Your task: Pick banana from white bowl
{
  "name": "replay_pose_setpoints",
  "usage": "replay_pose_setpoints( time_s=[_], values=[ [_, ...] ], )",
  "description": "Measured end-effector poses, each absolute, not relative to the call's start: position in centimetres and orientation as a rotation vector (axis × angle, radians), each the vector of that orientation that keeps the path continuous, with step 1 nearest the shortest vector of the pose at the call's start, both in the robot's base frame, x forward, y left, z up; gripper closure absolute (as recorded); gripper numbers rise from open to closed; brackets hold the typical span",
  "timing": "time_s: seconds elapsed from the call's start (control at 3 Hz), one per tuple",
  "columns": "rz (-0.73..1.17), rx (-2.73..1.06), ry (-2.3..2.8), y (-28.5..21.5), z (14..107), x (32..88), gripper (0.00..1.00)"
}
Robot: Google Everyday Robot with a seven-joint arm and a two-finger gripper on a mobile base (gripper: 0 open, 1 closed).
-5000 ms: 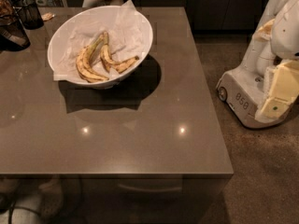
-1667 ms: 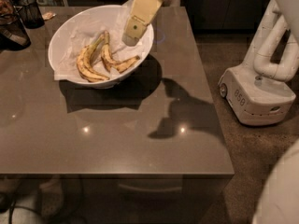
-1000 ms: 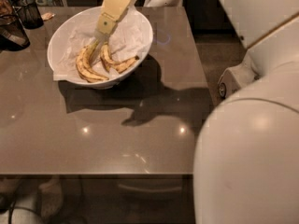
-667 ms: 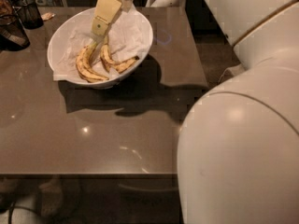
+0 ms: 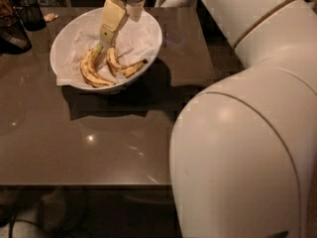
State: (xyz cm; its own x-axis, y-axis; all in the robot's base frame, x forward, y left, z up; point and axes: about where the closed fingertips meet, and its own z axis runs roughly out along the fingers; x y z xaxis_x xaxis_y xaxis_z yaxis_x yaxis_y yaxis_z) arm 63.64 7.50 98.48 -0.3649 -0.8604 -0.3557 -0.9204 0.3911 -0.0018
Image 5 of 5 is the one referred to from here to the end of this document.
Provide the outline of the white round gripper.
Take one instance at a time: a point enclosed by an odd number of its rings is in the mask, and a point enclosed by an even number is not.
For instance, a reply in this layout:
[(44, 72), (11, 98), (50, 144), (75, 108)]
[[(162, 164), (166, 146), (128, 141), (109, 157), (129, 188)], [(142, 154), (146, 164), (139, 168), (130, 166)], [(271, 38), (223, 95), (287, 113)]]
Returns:
[(100, 40), (111, 45), (123, 19), (128, 12), (131, 20), (137, 22), (144, 10), (145, 1), (126, 0), (132, 2), (126, 6), (124, 0), (105, 0), (100, 25)]

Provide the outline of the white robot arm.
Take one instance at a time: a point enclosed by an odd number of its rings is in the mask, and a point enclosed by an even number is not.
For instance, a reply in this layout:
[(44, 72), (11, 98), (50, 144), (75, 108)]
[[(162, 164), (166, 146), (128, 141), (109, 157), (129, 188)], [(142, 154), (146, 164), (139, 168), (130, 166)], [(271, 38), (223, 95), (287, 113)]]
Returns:
[(174, 124), (169, 164), (182, 237), (307, 238), (316, 0), (201, 1), (243, 70), (199, 92)]

